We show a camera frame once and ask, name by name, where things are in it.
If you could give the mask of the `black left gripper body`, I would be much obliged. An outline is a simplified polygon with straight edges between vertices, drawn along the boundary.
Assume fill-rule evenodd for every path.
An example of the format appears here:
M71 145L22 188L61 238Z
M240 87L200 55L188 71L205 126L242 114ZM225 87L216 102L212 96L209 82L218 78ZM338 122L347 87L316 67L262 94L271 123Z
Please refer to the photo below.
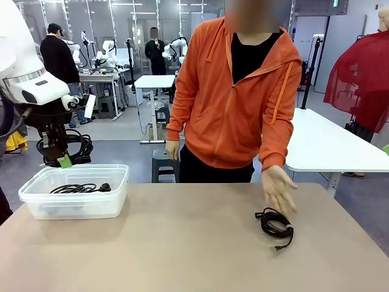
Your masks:
M31 108L31 112L24 122L38 130L44 129L47 125L64 125L72 117L72 112L65 109L61 99L45 105L29 105L28 108Z

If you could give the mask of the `person's right hand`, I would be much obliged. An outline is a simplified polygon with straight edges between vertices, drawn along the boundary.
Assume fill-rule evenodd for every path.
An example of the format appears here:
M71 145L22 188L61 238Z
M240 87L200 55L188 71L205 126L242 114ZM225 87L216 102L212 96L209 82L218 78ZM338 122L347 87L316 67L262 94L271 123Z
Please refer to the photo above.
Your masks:
M166 140L166 153L173 161L179 160L180 141Z

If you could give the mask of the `person's left hand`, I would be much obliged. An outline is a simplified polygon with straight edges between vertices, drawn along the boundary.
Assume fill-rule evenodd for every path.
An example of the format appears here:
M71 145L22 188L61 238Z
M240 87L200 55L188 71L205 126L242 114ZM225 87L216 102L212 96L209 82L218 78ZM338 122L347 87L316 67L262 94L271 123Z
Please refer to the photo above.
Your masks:
M298 187L281 167L271 166L263 170L262 185L264 197L269 207L285 216L290 210L293 213L297 212L297 207L289 194L289 189L297 189Z

